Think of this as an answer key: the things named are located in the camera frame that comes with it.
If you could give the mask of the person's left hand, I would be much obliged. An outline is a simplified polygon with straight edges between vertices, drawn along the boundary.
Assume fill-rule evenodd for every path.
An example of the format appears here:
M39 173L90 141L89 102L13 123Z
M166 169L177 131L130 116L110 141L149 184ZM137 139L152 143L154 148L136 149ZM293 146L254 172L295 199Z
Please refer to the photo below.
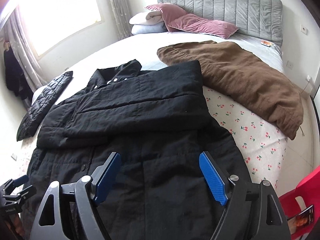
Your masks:
M10 216L9 220L6 221L6 224L12 232L17 233L22 239L24 239L25 230L18 214L14 217Z

